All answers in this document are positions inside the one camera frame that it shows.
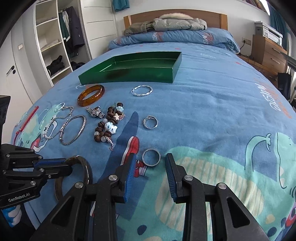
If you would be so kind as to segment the grey puffer jacket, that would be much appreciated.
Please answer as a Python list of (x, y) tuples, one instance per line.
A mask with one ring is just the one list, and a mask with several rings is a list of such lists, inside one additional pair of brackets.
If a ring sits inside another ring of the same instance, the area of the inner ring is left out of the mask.
[(205, 20), (193, 18), (182, 13), (171, 13), (161, 15), (154, 19), (153, 27), (155, 31), (175, 31), (175, 30), (206, 30), (207, 23)]

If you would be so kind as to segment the dark hanging coat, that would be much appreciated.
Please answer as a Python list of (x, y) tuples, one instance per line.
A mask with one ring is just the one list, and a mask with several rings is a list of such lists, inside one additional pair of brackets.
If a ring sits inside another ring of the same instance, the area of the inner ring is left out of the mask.
[(80, 19), (73, 6), (58, 13), (63, 42), (69, 58), (79, 55), (78, 49), (85, 45)]

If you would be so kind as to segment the olive green jacket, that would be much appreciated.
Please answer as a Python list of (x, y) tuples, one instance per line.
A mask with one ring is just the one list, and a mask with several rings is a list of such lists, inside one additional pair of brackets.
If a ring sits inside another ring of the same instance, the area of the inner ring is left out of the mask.
[(134, 23), (131, 24), (128, 28), (126, 28), (123, 32), (124, 36), (130, 36), (135, 34), (147, 33), (154, 30), (153, 21), (145, 21), (142, 23)]

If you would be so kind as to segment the blue cartoon duvet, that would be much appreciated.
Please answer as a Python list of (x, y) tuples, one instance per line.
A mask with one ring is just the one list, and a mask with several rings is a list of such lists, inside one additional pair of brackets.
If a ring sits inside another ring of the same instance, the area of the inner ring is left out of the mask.
[[(173, 83), (149, 85), (144, 97), (130, 91), (145, 82), (105, 83), (96, 103), (106, 111), (123, 103), (124, 119), (112, 143), (98, 143), (98, 124), (77, 105), (86, 89), (79, 75), (118, 55), (178, 51), (182, 62)], [(72, 144), (59, 141), (69, 118), (86, 116)], [(137, 165), (131, 195), (119, 204), (119, 240), (181, 240), (185, 206), (171, 198), (165, 157), (201, 182), (223, 182), (256, 218), (270, 240), (282, 240), (295, 222), (295, 111), (260, 72), (223, 46), (196, 43), (138, 43), (113, 48), (61, 79), (22, 116), (12, 144), (45, 158), (83, 156), (94, 182), (121, 164), (131, 137)]]

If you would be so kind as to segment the white open wardrobe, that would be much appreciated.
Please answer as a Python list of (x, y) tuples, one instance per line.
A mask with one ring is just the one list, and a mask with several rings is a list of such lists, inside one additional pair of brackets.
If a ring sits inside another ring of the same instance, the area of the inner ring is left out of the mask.
[[(63, 42), (58, 13), (73, 6), (80, 19), (85, 45), (79, 55), (69, 58)], [(107, 51), (109, 41), (117, 36), (111, 1), (36, 1), (33, 5), (33, 29), (44, 68), (61, 57), (59, 70), (45, 70), (47, 88), (73, 72), (72, 61), (86, 63)]]

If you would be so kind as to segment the teal curtain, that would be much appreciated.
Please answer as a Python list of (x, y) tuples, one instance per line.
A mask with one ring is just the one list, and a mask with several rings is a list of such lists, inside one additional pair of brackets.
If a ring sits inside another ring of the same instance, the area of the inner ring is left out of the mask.
[(282, 47), (288, 51), (291, 47), (291, 37), (287, 24), (281, 14), (269, 3), (268, 8), (270, 12), (270, 25), (282, 34)]
[(115, 12), (128, 9), (130, 7), (129, 0), (113, 0), (112, 5)]

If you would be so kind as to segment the green metal tray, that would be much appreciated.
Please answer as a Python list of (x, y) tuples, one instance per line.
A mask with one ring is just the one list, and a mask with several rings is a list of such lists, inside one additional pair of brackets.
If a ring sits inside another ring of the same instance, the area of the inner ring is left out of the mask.
[(82, 85), (107, 82), (173, 83), (182, 62), (178, 51), (138, 52), (111, 57), (79, 75)]

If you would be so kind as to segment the thin silver bangle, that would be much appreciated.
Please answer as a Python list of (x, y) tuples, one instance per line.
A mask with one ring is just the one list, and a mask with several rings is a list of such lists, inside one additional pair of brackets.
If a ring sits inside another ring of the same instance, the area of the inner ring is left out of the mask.
[(69, 118), (69, 120), (67, 120), (60, 129), (60, 143), (64, 146), (72, 144), (81, 136), (85, 127), (86, 116), (76, 115)]

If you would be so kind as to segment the twisted silver bangle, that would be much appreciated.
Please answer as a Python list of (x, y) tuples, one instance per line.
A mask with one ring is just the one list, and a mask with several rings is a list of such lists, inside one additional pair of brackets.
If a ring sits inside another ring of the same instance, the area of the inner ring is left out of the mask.
[(153, 88), (149, 85), (138, 85), (130, 91), (130, 93), (136, 97), (148, 96), (152, 92), (153, 92)]

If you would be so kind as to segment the teal curtain right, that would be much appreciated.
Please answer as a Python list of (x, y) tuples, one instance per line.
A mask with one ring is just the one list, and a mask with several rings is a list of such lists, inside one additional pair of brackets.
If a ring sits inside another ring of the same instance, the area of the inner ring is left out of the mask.
[(270, 12), (270, 25), (282, 34), (282, 47), (288, 51), (291, 47), (291, 37), (287, 24), (281, 14), (269, 3), (268, 8)]

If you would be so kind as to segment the white printer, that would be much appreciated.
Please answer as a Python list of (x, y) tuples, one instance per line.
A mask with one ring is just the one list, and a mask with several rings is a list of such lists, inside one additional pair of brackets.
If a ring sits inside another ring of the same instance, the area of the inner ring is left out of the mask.
[(280, 32), (262, 21), (254, 22), (254, 25), (256, 35), (266, 37), (282, 46), (283, 35)]

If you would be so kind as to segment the wooden drawer dresser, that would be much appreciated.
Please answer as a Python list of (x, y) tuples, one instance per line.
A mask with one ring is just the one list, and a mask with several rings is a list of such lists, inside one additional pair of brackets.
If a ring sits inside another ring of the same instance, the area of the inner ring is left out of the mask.
[(286, 53), (285, 49), (276, 42), (264, 36), (253, 35), (251, 55), (239, 54), (238, 57), (262, 73), (278, 88), (278, 73), (284, 73), (287, 67), (282, 52)]

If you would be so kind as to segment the amber resin bangle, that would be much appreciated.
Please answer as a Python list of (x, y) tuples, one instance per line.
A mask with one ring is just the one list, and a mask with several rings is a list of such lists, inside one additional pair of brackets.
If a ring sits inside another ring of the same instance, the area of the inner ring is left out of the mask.
[(103, 85), (93, 85), (81, 92), (77, 98), (77, 104), (81, 107), (89, 106), (102, 98), (104, 93)]

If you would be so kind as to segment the teal curtain left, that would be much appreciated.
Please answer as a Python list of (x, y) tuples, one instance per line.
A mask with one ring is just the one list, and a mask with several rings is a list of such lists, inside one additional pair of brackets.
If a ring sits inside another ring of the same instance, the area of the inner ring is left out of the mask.
[(130, 7), (129, 0), (113, 0), (112, 5), (115, 12), (128, 9)]

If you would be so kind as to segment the silver watch clasp piece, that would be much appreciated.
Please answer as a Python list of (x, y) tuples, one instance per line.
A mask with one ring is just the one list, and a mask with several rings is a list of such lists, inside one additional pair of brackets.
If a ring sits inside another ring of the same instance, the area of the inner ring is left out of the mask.
[(104, 118), (104, 113), (102, 112), (100, 106), (97, 106), (95, 108), (86, 107), (86, 111), (90, 114), (92, 118)]

